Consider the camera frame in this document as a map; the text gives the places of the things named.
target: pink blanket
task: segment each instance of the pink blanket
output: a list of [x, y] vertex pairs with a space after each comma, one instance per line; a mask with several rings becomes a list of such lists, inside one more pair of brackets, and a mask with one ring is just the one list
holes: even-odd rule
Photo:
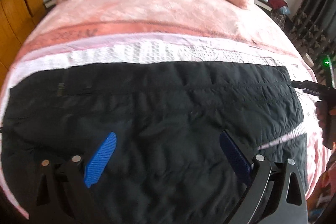
[[[118, 40], [120, 38], [115, 36], [116, 34], [126, 36], [132, 33], [178, 34], [187, 46], [174, 52], [174, 60], [193, 60], [197, 53], [193, 51], [196, 49], [195, 41], [202, 41], [202, 46], [199, 46], [203, 49], [202, 55], [196, 58], [199, 61], [222, 60], [224, 49], [228, 52], [240, 52], [243, 46], [250, 50], [239, 55], [241, 56], [239, 58], [243, 56], [246, 58], [249, 56], [248, 53], [252, 58], [257, 54], [252, 49], [261, 49], [263, 54], [260, 55], [260, 60], [267, 59], [268, 62], [273, 60], [274, 62], [270, 63], [272, 65], [287, 64], [286, 60], [295, 60], [289, 64], [301, 70], [293, 73], [292, 80], [316, 81], [314, 73], [304, 63], [286, 35], [270, 17], [253, 4], [253, 0], [58, 0], [58, 2], [58, 6], [28, 37], [9, 71], [1, 91], [1, 121], [9, 97], [9, 88], [35, 71], [80, 65], [84, 57], [89, 63], [133, 62], [133, 59], [127, 59], [126, 55], [135, 51], [135, 46], [127, 46], [124, 51], [120, 51], [119, 44], [124, 44]], [[103, 35], [116, 39], [113, 51], [104, 49], [103, 39], [98, 42], [98, 38]], [[90, 49], [81, 44], [88, 37], [91, 37]], [[153, 39], [150, 35], [141, 43]], [[167, 35], [165, 39], [167, 39], [165, 43], [170, 45], [171, 37]], [[72, 44], [75, 41], [77, 41], [76, 48]], [[214, 42], [218, 50], [209, 56]], [[101, 50], [92, 51], [95, 47]], [[146, 51], [149, 50], [145, 50], [143, 56], [156, 52], [154, 48], [150, 48], [148, 53]], [[65, 62], [61, 57], [63, 54], [69, 54], [73, 62]], [[284, 61], [279, 63], [275, 55], [281, 56], [280, 59]], [[163, 62], [165, 59], [157, 56], [153, 60]], [[243, 59], [229, 61], [244, 62]], [[305, 108], [308, 113], [303, 125], [309, 131], [309, 133], [307, 131], [307, 171], [310, 184], [308, 197], [320, 174], [325, 170], [330, 151], [322, 145], [321, 131], [314, 114], [314, 100], [304, 95], [302, 98], [306, 102]], [[0, 172], [0, 185], [7, 197], [20, 209], [6, 185], [2, 172]]]

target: black jacket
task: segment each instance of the black jacket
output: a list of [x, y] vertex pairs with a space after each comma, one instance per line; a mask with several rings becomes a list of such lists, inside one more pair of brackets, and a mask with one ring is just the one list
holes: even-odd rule
[[271, 161], [293, 158], [307, 188], [306, 135], [258, 150], [302, 121], [285, 67], [92, 64], [41, 71], [11, 89], [1, 160], [29, 211], [42, 160], [85, 156], [115, 132], [117, 148], [91, 187], [113, 223], [216, 224], [245, 190], [221, 151], [222, 130]]

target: zipper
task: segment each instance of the zipper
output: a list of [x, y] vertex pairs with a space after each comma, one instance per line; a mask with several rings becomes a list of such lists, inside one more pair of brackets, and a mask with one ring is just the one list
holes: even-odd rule
[[63, 96], [64, 83], [58, 83], [57, 86], [57, 97]]
[[65, 69], [65, 72], [64, 72], [63, 77], [62, 77], [62, 82], [58, 83], [58, 85], [57, 85], [57, 94], [56, 94], [57, 97], [63, 96], [63, 92], [64, 92], [64, 88], [65, 88], [64, 82], [65, 82], [66, 78], [68, 77], [69, 70], [70, 70], [70, 68]]

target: pink bedsheet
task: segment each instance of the pink bedsheet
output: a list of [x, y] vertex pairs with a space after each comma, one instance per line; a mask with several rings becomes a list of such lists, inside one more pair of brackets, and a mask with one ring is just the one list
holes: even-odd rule
[[[265, 51], [265, 56], [268, 57], [273, 52], [284, 58], [296, 58], [297, 66], [306, 69], [305, 79], [316, 81], [314, 73], [304, 63], [286, 35], [270, 17], [253, 4], [253, 0], [59, 0], [59, 5], [28, 37], [9, 71], [1, 91], [1, 121], [8, 100], [8, 89], [14, 85], [11, 75], [14, 75], [23, 62], [32, 58], [38, 59], [43, 55], [53, 56], [55, 62], [57, 54], [74, 51], [68, 46], [72, 41], [131, 33], [170, 33], [224, 38], [222, 43], [242, 42], [251, 49], [269, 51], [269, 55]], [[309, 107], [313, 113], [314, 104], [311, 103]], [[330, 151], [322, 145], [321, 131], [316, 119], [310, 125], [307, 145], [310, 183], [308, 197], [320, 174], [325, 170], [330, 156]], [[0, 185], [6, 195], [13, 199], [6, 188], [2, 172]]]

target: plaid fabric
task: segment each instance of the plaid fabric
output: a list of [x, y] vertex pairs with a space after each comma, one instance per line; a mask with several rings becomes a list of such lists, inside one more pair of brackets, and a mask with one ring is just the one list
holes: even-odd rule
[[270, 17], [281, 28], [281, 30], [284, 30], [286, 21], [285, 15], [280, 15], [276, 10], [273, 10]]

